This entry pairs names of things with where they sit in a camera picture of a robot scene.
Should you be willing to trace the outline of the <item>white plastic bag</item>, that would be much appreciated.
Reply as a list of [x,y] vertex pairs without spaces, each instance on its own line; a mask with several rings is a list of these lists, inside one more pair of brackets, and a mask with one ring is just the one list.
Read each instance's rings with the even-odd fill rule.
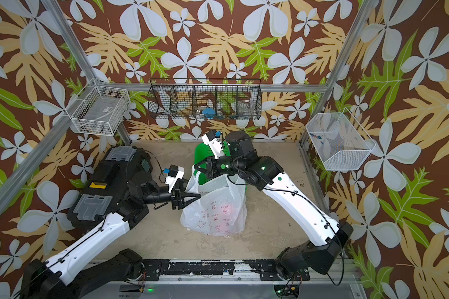
[[248,210],[246,186],[237,175],[222,175],[199,184],[200,173],[192,171],[186,192],[201,198],[182,210],[183,227],[214,237],[226,237],[244,231]]

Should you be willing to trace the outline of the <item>blue object in basket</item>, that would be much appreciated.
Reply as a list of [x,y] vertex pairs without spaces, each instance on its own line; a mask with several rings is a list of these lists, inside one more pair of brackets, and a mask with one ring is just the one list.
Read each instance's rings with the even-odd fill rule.
[[212,108],[206,108],[202,111],[202,115],[208,119],[215,118],[216,112]]

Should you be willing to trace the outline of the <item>green plastic basket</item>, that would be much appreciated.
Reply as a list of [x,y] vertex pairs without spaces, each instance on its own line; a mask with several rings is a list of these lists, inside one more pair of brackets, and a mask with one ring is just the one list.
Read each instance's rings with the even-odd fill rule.
[[[208,145],[205,145],[204,143],[200,143],[195,148],[194,164],[198,164],[198,166],[200,168],[206,169],[206,167],[207,167],[206,159],[209,156],[214,158],[211,148]],[[193,175],[196,175],[196,174],[199,174],[199,176],[198,176],[198,184],[199,185],[203,185],[210,181],[210,179],[208,179],[206,177],[206,174],[198,171],[197,169],[194,171]]]

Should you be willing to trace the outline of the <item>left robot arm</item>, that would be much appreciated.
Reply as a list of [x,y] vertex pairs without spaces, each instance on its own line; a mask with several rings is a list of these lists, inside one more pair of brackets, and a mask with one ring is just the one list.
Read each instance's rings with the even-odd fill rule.
[[184,209],[201,198],[186,191],[181,173],[167,176],[166,186],[157,185],[146,171],[128,181],[128,196],[102,221],[67,249],[45,262],[32,261],[25,269],[17,299],[80,299],[112,280],[134,280],[144,275],[142,257],[126,249],[107,262],[87,264],[119,237],[132,230],[149,212],[148,205],[171,203]]

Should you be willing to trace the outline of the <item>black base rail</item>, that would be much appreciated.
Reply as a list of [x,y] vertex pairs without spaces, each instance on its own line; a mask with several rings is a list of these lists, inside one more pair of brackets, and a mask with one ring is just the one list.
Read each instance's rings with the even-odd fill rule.
[[164,280],[165,276],[239,279],[246,275],[257,275],[258,280],[264,282],[289,280],[291,278],[300,282],[310,279],[307,268],[301,267],[297,271],[286,270],[275,259],[143,259],[135,263],[134,267],[132,278],[138,278],[146,282],[158,282]]

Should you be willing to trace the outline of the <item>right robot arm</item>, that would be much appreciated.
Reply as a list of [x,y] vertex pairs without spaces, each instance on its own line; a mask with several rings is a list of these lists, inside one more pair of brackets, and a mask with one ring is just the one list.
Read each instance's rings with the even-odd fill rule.
[[353,228],[340,223],[318,208],[291,180],[284,168],[270,156],[260,156],[252,138],[245,131],[223,136],[210,130],[202,137],[212,155],[195,164],[195,169],[215,179],[237,175],[247,185],[275,200],[300,226],[308,241],[297,247],[287,247],[275,260],[282,279],[291,279],[308,269],[326,275],[335,260],[342,256]]

